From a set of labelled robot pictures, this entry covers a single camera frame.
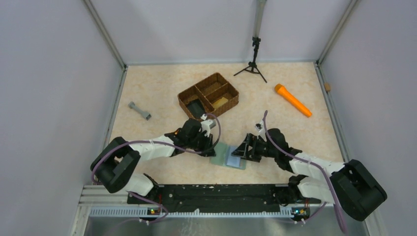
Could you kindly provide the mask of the grey striped credit card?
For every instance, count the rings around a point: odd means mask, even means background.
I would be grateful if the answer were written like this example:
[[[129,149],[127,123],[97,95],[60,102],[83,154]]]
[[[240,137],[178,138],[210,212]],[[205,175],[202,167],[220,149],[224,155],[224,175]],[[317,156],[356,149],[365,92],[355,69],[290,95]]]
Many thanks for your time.
[[[238,168],[241,169],[241,159],[238,156],[233,156],[232,152],[236,149],[235,146],[228,146],[228,149],[226,151],[226,157],[225,157],[225,165],[232,168]]]

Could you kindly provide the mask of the green card holder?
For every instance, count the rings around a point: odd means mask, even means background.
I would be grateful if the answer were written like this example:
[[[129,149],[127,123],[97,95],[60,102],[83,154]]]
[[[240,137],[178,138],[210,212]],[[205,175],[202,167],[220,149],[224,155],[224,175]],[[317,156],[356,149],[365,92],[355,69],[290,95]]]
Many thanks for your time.
[[[214,148],[216,155],[209,158],[209,163],[216,166],[245,170],[246,160],[232,155],[232,152],[236,149],[237,146],[219,142]]]

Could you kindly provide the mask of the yellow card in basket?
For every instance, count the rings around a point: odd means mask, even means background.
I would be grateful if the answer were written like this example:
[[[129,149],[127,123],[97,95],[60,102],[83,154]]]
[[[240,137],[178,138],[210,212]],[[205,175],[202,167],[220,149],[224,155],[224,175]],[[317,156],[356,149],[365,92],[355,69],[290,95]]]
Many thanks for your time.
[[[219,109],[221,106],[223,106],[224,104],[226,104],[228,101],[229,100],[227,98],[221,97],[220,99],[218,99],[217,101],[215,101],[212,106],[215,109]]]

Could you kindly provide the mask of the aluminium frame rail front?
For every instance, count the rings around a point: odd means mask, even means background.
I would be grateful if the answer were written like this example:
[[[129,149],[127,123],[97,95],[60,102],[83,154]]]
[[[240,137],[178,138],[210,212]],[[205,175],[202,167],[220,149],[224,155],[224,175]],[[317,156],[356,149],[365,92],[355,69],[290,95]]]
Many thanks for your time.
[[[363,221],[380,204],[384,198],[373,197],[371,190],[354,191],[353,189],[340,193],[339,201],[343,210],[357,221]],[[160,185],[144,197],[162,204],[171,213],[192,213],[197,209],[200,213],[221,213],[242,215],[246,213],[278,213],[284,207],[294,204],[319,204],[324,200],[319,197],[302,197],[296,193],[295,185],[287,184],[167,184]],[[133,197],[125,191],[109,193],[102,186],[84,187],[81,204],[128,204],[145,205],[145,200]]]

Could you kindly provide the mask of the black item in basket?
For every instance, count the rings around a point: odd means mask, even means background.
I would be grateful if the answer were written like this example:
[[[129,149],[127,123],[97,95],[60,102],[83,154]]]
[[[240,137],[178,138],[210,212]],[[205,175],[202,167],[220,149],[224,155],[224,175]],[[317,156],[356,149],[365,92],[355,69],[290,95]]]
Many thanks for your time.
[[[206,113],[205,109],[204,109],[204,106],[199,99],[194,99],[194,100],[190,101],[186,105],[186,108],[191,113],[192,117],[195,118],[195,119],[200,119],[201,116]]]

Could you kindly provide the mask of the orange flashlight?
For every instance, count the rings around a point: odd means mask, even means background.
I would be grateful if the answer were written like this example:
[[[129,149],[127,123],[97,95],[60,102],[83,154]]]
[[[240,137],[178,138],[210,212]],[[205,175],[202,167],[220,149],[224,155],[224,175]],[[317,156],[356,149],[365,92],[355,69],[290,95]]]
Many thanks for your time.
[[[304,106],[297,98],[295,98],[282,84],[277,84],[274,87],[274,90],[277,94],[282,96],[286,101],[288,101],[303,115],[305,115],[308,118],[312,116],[311,111],[306,106]]]

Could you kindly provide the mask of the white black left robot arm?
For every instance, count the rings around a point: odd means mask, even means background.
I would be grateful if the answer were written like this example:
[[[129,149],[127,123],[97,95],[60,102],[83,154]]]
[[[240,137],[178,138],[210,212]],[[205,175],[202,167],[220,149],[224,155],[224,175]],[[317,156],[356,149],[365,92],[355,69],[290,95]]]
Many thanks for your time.
[[[157,183],[146,174],[138,174],[138,164],[161,157],[174,157],[184,152],[204,157],[215,156],[217,142],[211,129],[218,121],[188,119],[181,128],[150,140],[126,141],[114,138],[92,162],[92,178],[109,193],[133,192],[145,203],[157,199]]]

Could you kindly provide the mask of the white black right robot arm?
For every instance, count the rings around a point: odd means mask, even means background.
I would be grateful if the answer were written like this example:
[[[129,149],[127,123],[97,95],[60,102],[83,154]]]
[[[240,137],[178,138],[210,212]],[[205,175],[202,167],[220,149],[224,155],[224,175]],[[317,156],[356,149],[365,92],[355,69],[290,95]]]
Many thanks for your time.
[[[232,155],[253,162],[273,158],[279,168],[293,174],[288,195],[295,203],[317,199],[364,221],[387,200],[385,189],[360,161],[332,162],[310,155],[289,146],[278,128],[269,129],[264,137],[248,133]]]

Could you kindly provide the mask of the brown wicker divided basket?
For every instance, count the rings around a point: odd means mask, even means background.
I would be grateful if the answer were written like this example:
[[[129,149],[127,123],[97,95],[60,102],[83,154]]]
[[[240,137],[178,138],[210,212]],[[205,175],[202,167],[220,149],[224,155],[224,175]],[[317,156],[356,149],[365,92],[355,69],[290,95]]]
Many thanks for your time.
[[[221,97],[229,101],[219,109],[215,109],[212,105]],[[216,72],[178,94],[179,105],[189,118],[193,117],[186,105],[194,99],[202,102],[206,113],[212,113],[218,117],[238,104],[239,92],[220,73]]]

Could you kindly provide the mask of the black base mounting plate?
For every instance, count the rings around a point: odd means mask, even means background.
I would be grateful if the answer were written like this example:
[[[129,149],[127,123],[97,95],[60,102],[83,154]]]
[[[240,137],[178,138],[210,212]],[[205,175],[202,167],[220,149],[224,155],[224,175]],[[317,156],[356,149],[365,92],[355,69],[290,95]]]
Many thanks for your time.
[[[304,204],[287,184],[166,184],[147,199],[162,204],[170,213],[278,212],[282,207]]]

